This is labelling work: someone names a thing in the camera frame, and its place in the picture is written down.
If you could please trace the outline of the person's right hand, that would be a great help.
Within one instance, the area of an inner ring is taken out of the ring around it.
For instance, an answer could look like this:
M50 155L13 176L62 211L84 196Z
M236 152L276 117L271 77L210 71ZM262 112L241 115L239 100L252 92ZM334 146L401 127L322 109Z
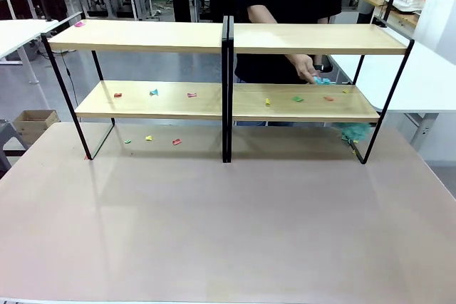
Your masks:
M300 79L307 83L314 84L314 78L317 76L316 69L313 65L313 59L308 55L294 56L294 66Z

